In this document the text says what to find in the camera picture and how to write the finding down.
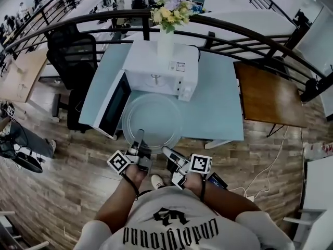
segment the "light blue table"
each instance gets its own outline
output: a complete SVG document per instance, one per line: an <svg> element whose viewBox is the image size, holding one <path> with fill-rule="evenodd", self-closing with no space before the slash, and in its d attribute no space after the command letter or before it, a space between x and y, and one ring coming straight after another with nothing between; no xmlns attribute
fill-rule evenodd
<svg viewBox="0 0 333 250"><path fill-rule="evenodd" d="M130 44L110 45L95 73L82 108L80 123L90 124L108 92L115 76L122 69ZM132 91L130 101L145 92ZM230 141L244 140L240 98L231 58L201 52L198 85L190 102L168 95L183 117L182 136L215 140L206 149Z"/></svg>

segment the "white vase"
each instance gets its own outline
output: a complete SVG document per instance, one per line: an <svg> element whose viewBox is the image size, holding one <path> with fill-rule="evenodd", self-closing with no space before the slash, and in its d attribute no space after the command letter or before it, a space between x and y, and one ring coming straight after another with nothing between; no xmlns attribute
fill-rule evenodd
<svg viewBox="0 0 333 250"><path fill-rule="evenodd" d="M166 30L160 29L157 41L157 56L160 59L170 60L173 56L173 32L167 33Z"/></svg>

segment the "gray pants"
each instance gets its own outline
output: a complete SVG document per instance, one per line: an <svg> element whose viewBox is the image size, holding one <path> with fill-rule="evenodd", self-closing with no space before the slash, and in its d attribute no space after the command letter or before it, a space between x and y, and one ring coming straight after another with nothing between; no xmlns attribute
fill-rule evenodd
<svg viewBox="0 0 333 250"><path fill-rule="evenodd" d="M15 143L19 146L27 146L28 149L31 149L37 154L50 158L53 157L53 149L45 139L40 138L37 134L21 127L14 121L11 122L10 134L8 136L14 138ZM3 138L0 137L0 143L1 150L6 156L15 157L15 153L10 142L4 142Z"/></svg>

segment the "sneaker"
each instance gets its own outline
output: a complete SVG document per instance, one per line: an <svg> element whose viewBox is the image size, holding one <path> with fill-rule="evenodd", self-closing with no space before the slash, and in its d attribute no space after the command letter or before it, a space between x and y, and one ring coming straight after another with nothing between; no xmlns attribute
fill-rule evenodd
<svg viewBox="0 0 333 250"><path fill-rule="evenodd" d="M156 174L151 176L151 184L155 190L165 186L162 178Z"/></svg>
<svg viewBox="0 0 333 250"><path fill-rule="evenodd" d="M51 140L50 146L52 147L52 151L53 151L53 154L54 154L54 151L56 150L56 146L57 146L56 141L55 140Z"/></svg>

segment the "wrist strap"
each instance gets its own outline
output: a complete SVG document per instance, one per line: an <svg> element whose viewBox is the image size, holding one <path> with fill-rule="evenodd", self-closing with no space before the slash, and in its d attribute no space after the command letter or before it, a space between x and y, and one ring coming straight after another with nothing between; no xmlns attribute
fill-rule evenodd
<svg viewBox="0 0 333 250"><path fill-rule="evenodd" d="M135 186L135 184L133 183L133 181L131 181L131 179L124 172L120 173L120 175L133 187L136 199L138 199L140 192L139 192L138 188Z"/></svg>
<svg viewBox="0 0 333 250"><path fill-rule="evenodd" d="M206 189L206 177L202 177L200 200L204 200L204 191Z"/></svg>

